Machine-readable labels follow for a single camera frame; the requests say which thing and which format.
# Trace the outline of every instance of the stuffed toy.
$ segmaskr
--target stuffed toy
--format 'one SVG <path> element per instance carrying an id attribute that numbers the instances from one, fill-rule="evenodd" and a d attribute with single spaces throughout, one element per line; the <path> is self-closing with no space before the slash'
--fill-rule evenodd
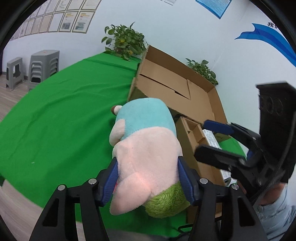
<path id="1" fill-rule="evenodd" d="M 178 176 L 182 149 L 169 109 L 160 99 L 141 98 L 113 106 L 110 133 L 118 181 L 110 213 L 119 215 L 143 205 L 155 218 L 173 216 L 189 206 Z"/>

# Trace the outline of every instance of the green leaves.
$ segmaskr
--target green leaves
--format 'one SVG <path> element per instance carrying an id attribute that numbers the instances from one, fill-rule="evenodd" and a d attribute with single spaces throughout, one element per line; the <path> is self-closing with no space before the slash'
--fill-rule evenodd
<path id="1" fill-rule="evenodd" d="M 125 54 L 122 55 L 122 58 L 123 58 L 124 60 L 130 61 L 129 58 L 128 58 Z"/>
<path id="2" fill-rule="evenodd" d="M 104 37 L 102 43 L 114 46 L 114 49 L 106 48 L 105 53 L 113 54 L 129 61 L 132 54 L 141 55 L 146 50 L 144 35 L 132 29 L 133 22 L 129 27 L 125 25 L 105 27 L 105 33 L 112 37 Z"/>
<path id="3" fill-rule="evenodd" d="M 108 48 L 108 47 L 105 47 L 105 53 L 112 53 L 112 49 Z"/>
<path id="4" fill-rule="evenodd" d="M 104 38 L 102 38 L 102 42 L 104 42 L 107 38 L 108 38 L 108 37 L 104 37 Z"/>
<path id="5" fill-rule="evenodd" d="M 206 64 L 209 63 L 208 61 L 206 61 L 204 59 L 201 63 L 198 63 L 198 62 L 195 62 L 194 60 L 190 60 L 188 58 L 186 58 L 186 60 L 188 61 L 188 63 L 187 63 L 188 67 L 190 67 L 195 72 L 199 73 L 201 76 L 206 78 L 213 85 L 218 84 L 218 81 L 216 80 L 216 74 L 206 66 Z"/>
<path id="6" fill-rule="evenodd" d="M 112 39 L 108 38 L 107 41 L 106 41 L 106 44 L 107 44 L 107 45 L 108 45 L 108 44 L 111 44 L 111 42 L 112 42 Z"/>
<path id="7" fill-rule="evenodd" d="M 211 71 L 211 76 L 215 79 L 216 78 L 216 74 L 213 72 L 213 71 Z"/>
<path id="8" fill-rule="evenodd" d="M 133 26 L 134 23 L 135 23 L 135 22 L 133 22 L 133 23 L 130 25 L 130 28 L 132 28 L 132 26 Z"/>
<path id="9" fill-rule="evenodd" d="M 108 31 L 108 34 L 109 34 L 109 35 L 113 35 L 113 34 L 114 34 L 114 32 L 115 32 L 115 30 L 114 30 L 114 29 L 110 29 L 110 30 Z"/>

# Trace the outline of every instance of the stacked stools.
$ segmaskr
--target stacked stools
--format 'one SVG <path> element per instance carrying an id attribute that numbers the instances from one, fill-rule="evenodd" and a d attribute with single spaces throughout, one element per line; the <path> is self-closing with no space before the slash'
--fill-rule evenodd
<path id="1" fill-rule="evenodd" d="M 7 62 L 6 88 L 13 90 L 18 84 L 25 82 L 22 58 L 17 57 Z"/>
<path id="2" fill-rule="evenodd" d="M 29 66 L 28 90 L 59 71 L 59 51 L 42 50 L 32 54 Z"/>

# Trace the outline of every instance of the plush toy ear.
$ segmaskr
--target plush toy ear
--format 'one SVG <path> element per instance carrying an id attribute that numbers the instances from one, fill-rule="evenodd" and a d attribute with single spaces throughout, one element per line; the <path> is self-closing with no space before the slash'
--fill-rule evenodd
<path id="1" fill-rule="evenodd" d="M 122 105 L 114 105 L 112 106 L 111 108 L 111 112 L 114 114 L 114 115 L 117 115 L 118 114 L 118 111 L 121 109 Z"/>

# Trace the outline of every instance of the blue gripper pad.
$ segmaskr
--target blue gripper pad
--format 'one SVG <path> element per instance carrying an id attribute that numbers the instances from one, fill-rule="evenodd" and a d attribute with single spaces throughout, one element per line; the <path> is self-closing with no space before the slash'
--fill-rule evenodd
<path id="1" fill-rule="evenodd" d="M 209 131 L 221 133 L 224 135 L 231 135 L 234 133 L 230 125 L 219 123 L 213 120 L 206 120 L 203 127 Z"/>
<path id="2" fill-rule="evenodd" d="M 113 158 L 108 168 L 102 175 L 98 185 L 98 201 L 100 206 L 104 207 L 110 201 L 116 182 L 118 180 L 118 162 L 116 157 Z"/>
<path id="3" fill-rule="evenodd" d="M 183 192 L 185 194 L 186 200 L 190 202 L 190 204 L 192 205 L 193 202 L 195 201 L 193 186 L 187 175 L 187 172 L 185 171 L 182 161 L 180 160 L 180 157 L 178 158 L 178 171 L 179 171 L 179 180 L 180 180 Z"/>

